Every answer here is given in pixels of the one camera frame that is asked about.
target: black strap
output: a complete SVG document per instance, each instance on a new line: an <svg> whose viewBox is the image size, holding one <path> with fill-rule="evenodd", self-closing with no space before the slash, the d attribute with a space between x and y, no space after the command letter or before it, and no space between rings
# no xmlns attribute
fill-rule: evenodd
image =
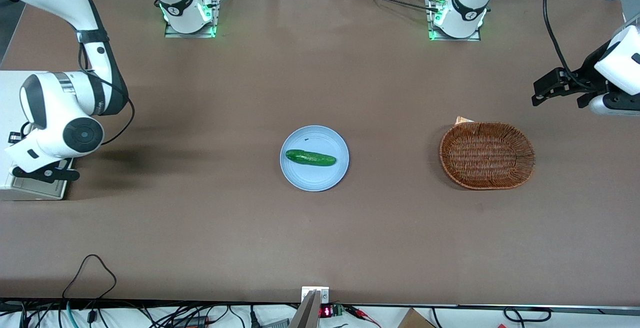
<svg viewBox="0 0 640 328"><path fill-rule="evenodd" d="M91 83L91 89L93 91L93 112L90 116L101 115L105 112L105 90L103 89L103 82L96 75L87 75L89 77L89 83Z"/></svg>
<svg viewBox="0 0 640 328"><path fill-rule="evenodd" d="M185 8L189 7L194 0L180 0L176 3L166 3L158 0L160 6L171 16L182 16Z"/></svg>
<svg viewBox="0 0 640 328"><path fill-rule="evenodd" d="M451 3L453 3L453 8L455 8L457 12L460 12L460 15L462 16L462 19L464 19L464 21L473 21L485 10L485 7L487 6L483 5L480 8L473 9L471 7L466 7L465 5L460 3L460 0L451 0Z"/></svg>
<svg viewBox="0 0 640 328"><path fill-rule="evenodd" d="M75 33L80 43L109 41L107 31L104 28L98 28L97 30L75 30Z"/></svg>

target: green cable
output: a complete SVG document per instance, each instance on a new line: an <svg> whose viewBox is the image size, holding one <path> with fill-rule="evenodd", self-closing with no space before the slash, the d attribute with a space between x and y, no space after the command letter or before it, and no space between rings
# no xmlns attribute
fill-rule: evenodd
<svg viewBox="0 0 640 328"><path fill-rule="evenodd" d="M73 326L73 328L80 328L78 327L78 323L76 323L76 320L71 314L71 305L69 302L66 303L66 314L69 316L69 321L71 321L71 325Z"/></svg>

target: red wire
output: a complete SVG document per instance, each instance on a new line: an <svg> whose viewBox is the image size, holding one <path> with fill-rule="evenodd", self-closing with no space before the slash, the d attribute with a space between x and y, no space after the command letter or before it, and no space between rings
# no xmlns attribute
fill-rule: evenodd
<svg viewBox="0 0 640 328"><path fill-rule="evenodd" d="M367 322L371 322L371 323L375 324L375 325L377 326L377 328L382 328L382 327L381 327L381 326L380 326L376 321L374 321L371 317L366 316L366 317L363 317L363 318L364 318L364 320L365 320L365 321L367 321Z"/></svg>
<svg viewBox="0 0 640 328"><path fill-rule="evenodd" d="M377 328L382 328L373 318L369 317L366 313L362 312L361 310L356 309L356 314L360 316L360 318L364 319L365 321L375 324Z"/></svg>

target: connector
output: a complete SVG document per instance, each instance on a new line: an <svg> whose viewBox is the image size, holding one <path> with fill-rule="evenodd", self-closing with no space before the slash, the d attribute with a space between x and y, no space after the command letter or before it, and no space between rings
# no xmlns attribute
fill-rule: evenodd
<svg viewBox="0 0 640 328"><path fill-rule="evenodd" d="M89 312L89 314L86 315L86 322L91 324L94 323L96 321L96 311L91 310L91 312Z"/></svg>
<svg viewBox="0 0 640 328"><path fill-rule="evenodd" d="M256 317L256 313L254 312L254 307L251 306L251 328L262 328L260 322L258 322L258 317Z"/></svg>

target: white floor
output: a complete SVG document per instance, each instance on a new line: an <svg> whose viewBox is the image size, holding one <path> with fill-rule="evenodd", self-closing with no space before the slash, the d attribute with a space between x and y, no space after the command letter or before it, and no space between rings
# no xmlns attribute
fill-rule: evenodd
<svg viewBox="0 0 640 328"><path fill-rule="evenodd" d="M249 306L233 306L233 312L238 314L244 322L245 328L251 327L249 317ZM368 316L375 319L382 328L396 328L400 321L407 313L408 308L394 307L359 307L366 312ZM154 308L149 312L154 319L171 314L175 309L171 308ZM224 311L225 306L215 307L209 313L210 319L217 319ZM259 323L265 326L275 323L283 319L292 319L295 310L284 305L256 306L254 308ZM418 312L432 322L435 326L432 312L429 308L418 308ZM88 310L77 311L71 313L79 328L87 328ZM102 314L108 328L147 328L151 326L151 322L138 310L133 308L115 308L102 310ZM546 314L534 312L522 312L524 319L540 319ZM498 328L500 324L506 328L521 328L519 324L512 323L503 317L502 311L499 310L461 310L440 308L437 315L442 328ZM19 328L20 313L0 317L0 327L2 328ZM73 328L66 312L62 312L62 328ZM37 317L34 316L30 322L30 328L37 325ZM350 315L341 317L332 317L329 319L320 319L320 328L336 328L348 324L346 328L376 328L369 322L355 319ZM58 313L49 312L40 324L41 328L59 328ZM105 325L100 321L96 321L93 328L103 328ZM219 322L210 326L211 328L242 328L240 319L232 314L226 314ZM544 323L526 323L526 328L637 328L640 327L640 317L620 316L620 315L596 315L596 314L559 314L554 313L551 319Z"/></svg>

